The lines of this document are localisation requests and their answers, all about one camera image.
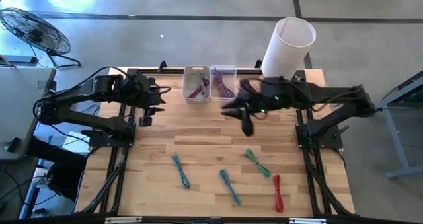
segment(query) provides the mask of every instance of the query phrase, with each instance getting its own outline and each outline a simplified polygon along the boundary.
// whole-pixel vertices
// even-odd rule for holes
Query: blue wire
[[[177,154],[172,155],[172,160],[174,165],[178,168],[178,171],[180,173],[180,179],[182,180],[182,184],[185,186],[185,188],[190,188],[190,182],[188,181],[187,177],[184,174],[184,171],[182,170],[182,166],[180,164],[179,158]]]
[[[227,171],[225,169],[220,170],[219,173],[220,173],[220,177],[222,177],[226,186],[229,188],[229,191],[231,191],[233,201],[237,205],[240,205],[241,201],[240,201],[240,199],[238,198],[238,195],[235,193],[235,191],[233,190],[233,188],[231,186],[231,181],[229,180],[229,174],[227,173]]]

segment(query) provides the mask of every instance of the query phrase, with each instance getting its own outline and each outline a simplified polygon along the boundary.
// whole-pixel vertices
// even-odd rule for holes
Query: wooden tabletop
[[[322,70],[306,69],[305,74],[308,81],[325,85]],[[271,112],[266,120],[254,120],[255,135],[245,137],[238,120],[220,114],[220,104],[187,104],[182,97],[182,75],[154,77],[158,85],[171,86],[172,90],[162,96],[166,104],[160,107],[166,111],[153,116],[151,127],[137,128],[126,165],[119,215],[312,216],[303,154],[297,148],[294,132],[295,109]],[[119,107],[117,103],[103,103],[100,116],[117,116]],[[315,118],[329,112],[330,108],[325,108],[315,113]],[[137,109],[135,120],[140,116],[141,110]],[[263,177],[257,165],[244,157],[248,148],[272,175],[281,176],[283,213],[274,211],[272,179]],[[182,162],[190,189],[185,189],[180,181],[171,159],[174,153]],[[87,206],[104,184],[109,156],[110,148],[103,147],[88,158],[75,211]],[[342,159],[330,150],[322,150],[321,156],[328,186],[344,207],[354,212]],[[219,176],[223,168],[242,201],[240,206],[235,205]],[[112,205],[114,187],[108,208]],[[320,189],[316,191],[323,210]]]

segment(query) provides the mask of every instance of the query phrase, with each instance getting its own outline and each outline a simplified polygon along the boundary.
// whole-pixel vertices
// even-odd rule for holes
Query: fan stand
[[[50,58],[50,60],[53,62],[53,66],[55,67],[55,68],[66,68],[66,67],[74,67],[74,66],[76,66],[76,67],[80,67],[81,66],[81,62],[79,62],[78,60],[76,60],[76,59],[72,59],[72,58],[69,58],[69,57],[66,57],[66,56],[63,56],[63,55],[60,55],[60,54],[57,54],[57,53],[55,53],[55,52],[53,52],[53,51],[51,51],[51,50],[47,50],[46,51],[46,53],[47,53],[47,56]],[[52,56],[58,56],[58,57],[62,57],[62,58],[65,58],[65,59],[68,59],[68,60],[70,60],[70,61],[74,61],[74,62],[76,62],[76,63],[74,63],[74,64],[69,64],[69,65],[57,65],[57,63],[54,61],[54,59],[53,59],[53,57]]]

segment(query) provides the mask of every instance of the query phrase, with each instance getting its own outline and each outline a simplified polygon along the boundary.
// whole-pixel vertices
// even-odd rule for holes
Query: plastic bin
[[[219,74],[223,84],[232,92],[221,93]],[[213,102],[230,102],[237,95],[237,67],[234,65],[213,65],[210,67],[210,96]]]
[[[189,98],[189,96],[198,88],[198,85],[200,84],[198,73],[201,73],[204,78],[210,79],[210,68],[208,66],[186,66],[184,69],[182,96],[189,104],[204,104],[210,97],[209,82],[209,84],[205,86],[205,92],[207,93],[205,98],[203,97],[202,92],[199,92],[195,98]]]

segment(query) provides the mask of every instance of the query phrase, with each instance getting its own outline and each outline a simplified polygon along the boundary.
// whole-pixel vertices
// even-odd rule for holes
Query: floor
[[[303,17],[309,18],[423,18],[422,0],[299,0],[299,4]],[[70,87],[106,65],[157,67],[165,60],[169,66],[253,67],[257,59],[263,58],[276,23],[90,19],[95,15],[127,15],[121,17],[125,19],[131,19],[128,15],[135,15],[135,19],[136,15],[295,16],[293,0],[3,0],[0,6],[45,13],[46,20],[69,38],[72,49],[67,56],[81,60],[83,68],[58,71],[58,89]],[[323,69],[330,86],[362,83],[377,102],[423,68],[422,23],[312,25],[317,39],[311,47],[311,63],[313,68]],[[0,42],[2,54],[32,53],[24,42],[6,31],[0,31]],[[42,65],[51,66],[43,52],[36,53]],[[90,105],[80,104],[76,109]],[[400,134],[421,128],[421,118],[419,111],[395,112]],[[364,217],[423,222],[423,176],[398,180],[385,177],[385,172],[401,166],[383,116],[352,118],[343,124],[350,126],[342,139],[356,212]],[[67,124],[59,128],[64,132],[81,130]],[[58,134],[40,126],[36,135]],[[409,159],[421,165],[419,135],[415,141],[403,137]],[[417,143],[417,147],[410,147],[410,142]],[[71,210],[69,205],[64,205],[62,211],[65,209]]]

